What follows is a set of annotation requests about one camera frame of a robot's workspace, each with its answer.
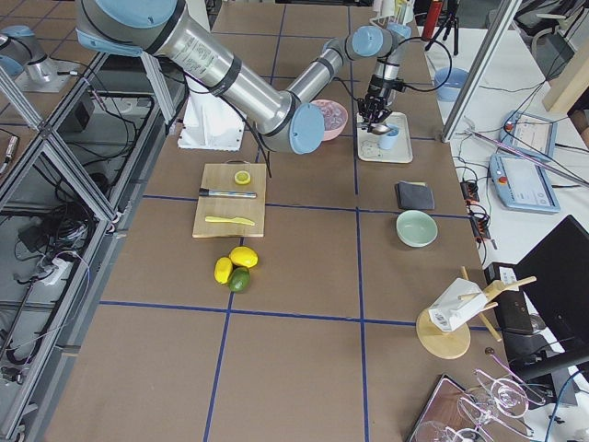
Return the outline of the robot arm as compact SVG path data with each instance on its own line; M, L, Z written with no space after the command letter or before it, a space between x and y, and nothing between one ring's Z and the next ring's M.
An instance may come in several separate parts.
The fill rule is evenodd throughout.
M266 146L304 155L322 143L324 120L313 101L347 62L374 57L376 67L359 111L373 128L390 113L400 62L410 27L391 23L362 26L345 38L329 40L322 54L285 90L277 91L209 30L191 17L183 1L78 1L76 33L90 50L138 57L146 52L168 58L209 93L243 111Z

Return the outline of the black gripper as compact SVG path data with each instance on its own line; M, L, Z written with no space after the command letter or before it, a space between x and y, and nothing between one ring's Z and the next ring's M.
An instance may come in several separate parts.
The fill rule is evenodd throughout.
M364 123L381 123L392 112L391 106L398 92L405 90L400 78L385 79L372 76L363 99L358 99L358 111Z

